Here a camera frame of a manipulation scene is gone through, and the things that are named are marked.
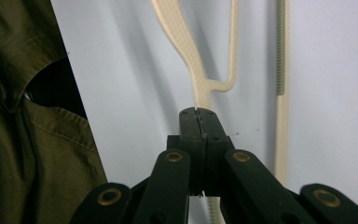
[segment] black metal linkage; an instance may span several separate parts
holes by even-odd
[[[225,159],[232,189],[228,194],[235,195],[246,221],[316,223],[255,155],[236,149],[227,152]]]
[[[93,189],[77,208],[71,224],[124,224],[131,200],[130,189],[108,183]]]
[[[189,172],[183,150],[160,153],[132,223],[187,223]]]
[[[190,195],[193,196],[201,195],[202,192],[206,148],[206,141],[201,133],[197,116],[194,107],[181,111],[179,113],[180,135],[177,136],[178,148],[186,151],[193,161],[190,176]],[[172,144],[170,139],[172,142],[172,138],[169,138],[169,145]]]
[[[229,139],[217,115],[208,109],[198,108],[199,124],[206,136],[203,189],[206,196],[220,196],[222,191],[222,164],[229,150]]]
[[[303,187],[299,201],[318,223],[358,223],[358,205],[343,193],[326,185],[312,184]]]

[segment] cream plastic hanger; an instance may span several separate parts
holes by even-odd
[[[231,0],[228,76],[226,82],[206,78],[197,47],[187,29],[178,0],[152,0],[158,20],[190,71],[196,107],[210,109],[211,91],[229,91],[237,77],[238,0]],[[212,223],[224,223],[217,198],[208,198]]]
[[[275,176],[286,186],[289,134],[290,0],[277,2],[277,125]]]

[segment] brass screw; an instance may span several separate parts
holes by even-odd
[[[106,189],[98,195],[98,204],[107,206],[118,202],[121,198],[121,191],[119,189]]]
[[[183,158],[183,155],[179,152],[170,152],[165,156],[165,159],[167,161],[181,161]]]
[[[334,194],[324,189],[316,189],[313,191],[313,196],[322,204],[329,207],[339,207],[341,200]]]
[[[234,160],[242,162],[247,162],[251,159],[251,157],[244,152],[236,152],[232,154],[232,157],[234,158]]]

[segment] olive green jacket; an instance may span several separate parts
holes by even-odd
[[[0,224],[68,223],[106,182],[87,120],[23,96],[65,57],[48,0],[0,0]]]

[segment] white wall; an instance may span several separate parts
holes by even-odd
[[[150,175],[194,105],[189,73],[149,1],[53,0],[76,82],[110,181]],[[182,0],[208,77],[225,79],[228,1]],[[292,0],[288,188],[321,182],[358,202],[358,1]],[[239,77],[213,94],[237,148],[273,166],[275,3],[240,1]],[[202,208],[191,218],[201,223]]]
[[[358,203],[358,1],[291,2],[288,185]]]

